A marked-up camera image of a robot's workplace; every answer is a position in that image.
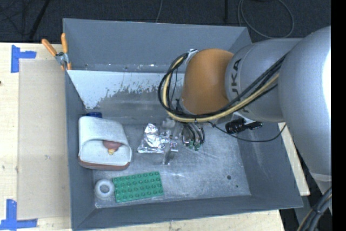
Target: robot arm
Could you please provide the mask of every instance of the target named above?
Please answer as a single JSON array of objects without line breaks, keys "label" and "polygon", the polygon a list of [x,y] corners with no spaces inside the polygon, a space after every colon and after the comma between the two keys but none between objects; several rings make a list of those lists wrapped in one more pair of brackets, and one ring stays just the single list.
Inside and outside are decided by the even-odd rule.
[{"label": "robot arm", "polygon": [[270,39],[235,54],[202,50],[188,63],[180,110],[169,108],[168,80],[159,98],[183,123],[229,120],[234,112],[255,122],[286,122],[324,193],[331,184],[330,32],[326,27],[304,39]]}]

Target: gray bin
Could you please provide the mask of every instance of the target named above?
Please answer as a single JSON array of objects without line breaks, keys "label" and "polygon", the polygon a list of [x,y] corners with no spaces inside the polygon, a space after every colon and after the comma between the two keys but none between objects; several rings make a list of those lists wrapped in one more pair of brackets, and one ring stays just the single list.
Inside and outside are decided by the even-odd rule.
[{"label": "gray bin", "polygon": [[[240,48],[251,44],[248,31],[244,27],[65,18],[63,31],[66,33],[73,70],[88,70],[90,74],[95,71],[164,74],[169,64],[189,49],[220,48],[237,52]],[[136,153],[141,132],[146,123],[160,123],[166,117],[166,113],[155,99],[150,105],[148,103],[142,105],[141,99],[136,100],[138,107],[135,107],[131,103],[131,98],[123,98],[118,108],[125,109],[128,104],[126,117],[119,116],[117,104],[93,107],[93,111],[100,111],[107,118],[123,123],[125,132],[129,130],[130,133],[137,134],[138,141],[134,139],[132,143],[130,142],[134,160],[127,170],[110,172],[86,169],[77,161],[78,119],[91,110],[85,107],[79,96],[80,92],[76,90],[67,72],[65,89],[73,230],[111,228],[303,206],[281,137],[267,143],[249,143],[238,141],[212,127],[206,130],[206,134],[213,139],[210,139],[205,152],[188,153],[182,149],[174,158],[182,161],[180,159],[195,157],[194,161],[200,161],[181,168],[180,175],[189,175],[189,178],[182,181],[181,186],[177,186],[180,181],[174,179],[174,176],[179,175],[176,168],[158,163],[159,156],[149,157],[151,154],[145,154],[147,164],[143,172],[150,169],[163,173],[167,178],[165,182],[163,180],[166,198],[157,201],[147,199],[142,202],[127,202],[123,205],[117,205],[115,201],[99,202],[94,195],[95,182],[101,177],[130,175],[138,170],[140,167],[136,161],[144,159],[139,156],[142,154]],[[276,123],[264,123],[262,128],[252,132],[245,131],[240,135],[252,140],[265,140],[274,137],[278,132]],[[211,159],[206,160],[208,166],[201,166],[204,161],[203,155],[205,159]],[[225,175],[227,172],[230,172],[231,179]],[[196,188],[191,190],[196,192],[196,195],[183,189],[187,185],[184,182]],[[199,193],[201,188],[204,189],[203,193]]]}]

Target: aluminum foil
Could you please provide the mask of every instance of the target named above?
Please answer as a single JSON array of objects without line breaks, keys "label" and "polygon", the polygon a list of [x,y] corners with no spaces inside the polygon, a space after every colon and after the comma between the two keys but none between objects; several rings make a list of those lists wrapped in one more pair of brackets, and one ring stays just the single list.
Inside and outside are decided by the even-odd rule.
[{"label": "aluminum foil", "polygon": [[171,131],[167,130],[159,134],[158,128],[149,123],[144,130],[141,144],[137,148],[138,153],[164,153],[166,143],[170,142]]}]

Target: roll of tape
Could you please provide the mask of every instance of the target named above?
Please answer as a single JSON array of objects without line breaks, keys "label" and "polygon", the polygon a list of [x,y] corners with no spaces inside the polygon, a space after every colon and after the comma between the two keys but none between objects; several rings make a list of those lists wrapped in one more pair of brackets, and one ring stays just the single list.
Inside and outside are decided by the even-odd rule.
[{"label": "roll of tape", "polygon": [[108,199],[114,195],[114,184],[108,179],[100,179],[95,184],[95,195],[99,199]]}]

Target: wooden table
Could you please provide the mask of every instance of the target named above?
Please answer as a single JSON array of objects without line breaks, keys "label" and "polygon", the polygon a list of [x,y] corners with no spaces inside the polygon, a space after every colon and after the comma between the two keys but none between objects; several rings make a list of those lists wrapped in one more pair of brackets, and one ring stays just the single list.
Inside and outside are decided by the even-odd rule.
[{"label": "wooden table", "polygon": [[[32,50],[37,52],[37,56],[34,60],[31,60],[31,63],[39,63],[40,61],[46,61],[50,63],[53,68],[56,68],[57,71],[61,70],[60,66],[56,60],[48,53],[45,47],[41,44],[25,44],[25,43],[13,43],[15,46],[20,47],[21,51]],[[49,201],[45,203],[20,203],[20,198],[18,198],[18,136],[20,130],[19,122],[19,91],[25,91],[25,88],[19,89],[19,78],[21,72],[19,68],[18,73],[11,73],[11,46],[12,43],[0,43],[0,215],[5,215],[6,210],[6,199],[13,199],[18,202],[18,207],[22,207],[22,210],[25,206],[34,206],[39,207],[42,205],[49,205]],[[59,44],[54,45],[58,52],[62,51],[62,47]],[[39,67],[35,68],[35,72],[32,73],[31,78],[34,82],[36,79],[40,78],[45,74],[44,71],[40,71]],[[42,87],[37,89],[37,93],[40,94],[45,92],[45,85],[42,84]],[[65,115],[58,115],[51,113],[52,122],[63,121]],[[297,152],[292,142],[292,138],[285,129],[283,132],[283,139],[285,146],[288,151],[288,156],[292,164],[293,173],[297,180],[298,188],[301,195],[309,195],[309,188],[303,174],[303,170],[298,160]],[[46,192],[45,198],[47,200],[50,197],[54,197],[54,189]],[[60,204],[65,205],[65,207],[56,207],[57,210],[60,209],[69,209],[69,205],[66,203]],[[50,217],[38,218],[38,225],[36,228],[29,228],[29,230],[71,230],[70,229],[70,216],[61,216],[59,213],[57,215],[52,215]],[[155,223],[149,225],[141,226],[128,226],[123,228],[116,228],[115,230],[119,231],[132,231],[132,230],[256,230],[256,231],[279,231],[284,230],[281,217],[278,210],[268,211],[268,212],[259,212],[259,213],[245,213],[238,215],[227,215],[227,216],[216,216],[208,217],[198,220],[184,220],[184,221],[175,221],[175,222],[165,222],[165,223]]]}]

